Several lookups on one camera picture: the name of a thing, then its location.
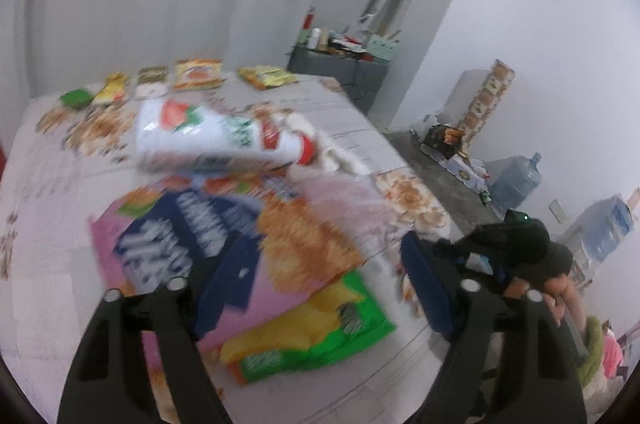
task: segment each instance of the snack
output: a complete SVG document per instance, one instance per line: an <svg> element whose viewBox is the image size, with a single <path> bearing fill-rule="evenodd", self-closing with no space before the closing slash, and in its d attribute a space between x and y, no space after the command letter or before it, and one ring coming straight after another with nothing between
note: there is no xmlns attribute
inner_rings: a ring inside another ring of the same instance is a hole
<svg viewBox="0 0 640 424"><path fill-rule="evenodd" d="M307 165L314 145L306 135L280 130L268 118L223 115L174 99L143 103L136 154L145 169L272 169Z"/></svg>
<svg viewBox="0 0 640 424"><path fill-rule="evenodd" d="M138 71L136 99L153 99L165 96L167 85L167 67L144 67Z"/></svg>
<svg viewBox="0 0 640 424"><path fill-rule="evenodd" d="M464 135L465 132L463 130L458 130L457 128L446 128L444 131L444 143L458 144Z"/></svg>
<svg viewBox="0 0 640 424"><path fill-rule="evenodd" d="M96 94L92 101L95 105L109 105L116 101L127 99L127 83L129 76L122 72L109 74L104 79L104 87Z"/></svg>
<svg viewBox="0 0 640 424"><path fill-rule="evenodd" d="M70 109L82 110L91 104L94 95L85 89L69 90L60 96L60 102Z"/></svg>
<svg viewBox="0 0 640 424"><path fill-rule="evenodd" d="M361 352L394 330L357 271L282 316L228 340L220 360L241 384L311 370Z"/></svg>
<svg viewBox="0 0 640 424"><path fill-rule="evenodd" d="M174 90L202 90L220 87L222 60L182 59L175 62Z"/></svg>
<svg viewBox="0 0 640 424"><path fill-rule="evenodd" d="M133 127L135 117L136 113L122 104L92 107L84 119L69 127L64 147L82 151L86 156L123 149L125 145L120 138Z"/></svg>
<svg viewBox="0 0 640 424"><path fill-rule="evenodd" d="M56 130L74 114L75 112L68 107L55 106L40 118L38 124L36 124L36 131L38 133L47 133L48 131Z"/></svg>
<svg viewBox="0 0 640 424"><path fill-rule="evenodd" d="M238 75L251 83L258 90L267 90L296 83L298 78L282 67L259 65L257 67L242 67L238 69Z"/></svg>
<svg viewBox="0 0 640 424"><path fill-rule="evenodd" d="M229 249L231 231L241 236ZM107 286L126 295L151 292L217 257L191 328L201 350L304 303L363 262L346 235L275 175L172 176L113 202L91 233ZM153 335L143 341L157 368Z"/></svg>

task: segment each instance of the green package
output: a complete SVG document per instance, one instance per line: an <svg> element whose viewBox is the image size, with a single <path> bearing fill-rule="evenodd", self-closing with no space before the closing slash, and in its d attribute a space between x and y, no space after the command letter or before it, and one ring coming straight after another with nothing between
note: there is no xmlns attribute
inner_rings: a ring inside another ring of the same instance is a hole
<svg viewBox="0 0 640 424"><path fill-rule="evenodd" d="M74 110L82 110L88 107L93 100L94 95L85 89L71 90L60 96L60 102L62 102L65 107Z"/></svg>
<svg viewBox="0 0 640 424"><path fill-rule="evenodd" d="M332 330L320 343L306 350L271 348L233 362L229 367L238 381L255 382L278 372L312 370L333 364L369 348L395 330L395 326L386 319L367 291L357 271L346 274L337 283L342 283L355 297L354 301L343 303L335 309L339 328Z"/></svg>

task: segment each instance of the person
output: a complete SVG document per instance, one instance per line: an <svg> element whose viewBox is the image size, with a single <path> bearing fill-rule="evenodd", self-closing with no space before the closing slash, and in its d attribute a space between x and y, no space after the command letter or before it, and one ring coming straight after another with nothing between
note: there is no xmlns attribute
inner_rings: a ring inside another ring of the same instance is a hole
<svg viewBox="0 0 640 424"><path fill-rule="evenodd" d="M602 324L602 333L604 334L604 351L602 353L604 376L615 378L618 375L618 367L622 366L624 360L622 348L616 341L616 335L613 333L609 320Z"/></svg>
<svg viewBox="0 0 640 424"><path fill-rule="evenodd" d="M529 289L539 290L556 323L568 310L584 338L586 307L569 278L574 257L565 245L551 241L541 221L527 217L478 226L457 245L489 258L494 276L505 286L503 296L520 298Z"/></svg>

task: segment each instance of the chip bag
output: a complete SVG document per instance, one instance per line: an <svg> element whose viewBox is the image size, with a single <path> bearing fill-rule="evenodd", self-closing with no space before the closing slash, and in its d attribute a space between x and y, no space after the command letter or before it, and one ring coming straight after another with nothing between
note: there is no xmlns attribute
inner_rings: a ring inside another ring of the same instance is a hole
<svg viewBox="0 0 640 424"><path fill-rule="evenodd" d="M222 60L182 59L175 62L174 90L204 90L222 86Z"/></svg>
<svg viewBox="0 0 640 424"><path fill-rule="evenodd" d="M258 90L273 89L288 83L296 83L296 75L282 67L259 65L257 67L242 67L238 75Z"/></svg>
<svg viewBox="0 0 640 424"><path fill-rule="evenodd" d="M109 74L104 79L104 87L95 94L94 105L110 105L117 101L126 101L128 82L129 76L122 72Z"/></svg>
<svg viewBox="0 0 640 424"><path fill-rule="evenodd" d="M220 349L220 360L245 384L346 359L394 329L353 271L306 303L228 340Z"/></svg>
<svg viewBox="0 0 640 424"><path fill-rule="evenodd" d="M232 231L240 237L228 248ZM215 257L190 328L201 351L304 303L363 262L350 238L276 175L170 176L113 202L91 232L108 287L125 295L152 292ZM155 335L143 342L157 368Z"/></svg>

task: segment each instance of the green cloth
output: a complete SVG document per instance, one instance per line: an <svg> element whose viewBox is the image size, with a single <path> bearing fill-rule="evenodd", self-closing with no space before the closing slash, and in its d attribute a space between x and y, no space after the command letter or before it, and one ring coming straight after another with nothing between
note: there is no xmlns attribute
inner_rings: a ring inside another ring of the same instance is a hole
<svg viewBox="0 0 640 424"><path fill-rule="evenodd" d="M600 321L596 316L589 316L587 318L585 344L589 351L589 357L587 357L584 364L578 368L578 380L580 381L580 386L583 388L587 386L598 373L602 364L602 354L604 353L604 335Z"/></svg>

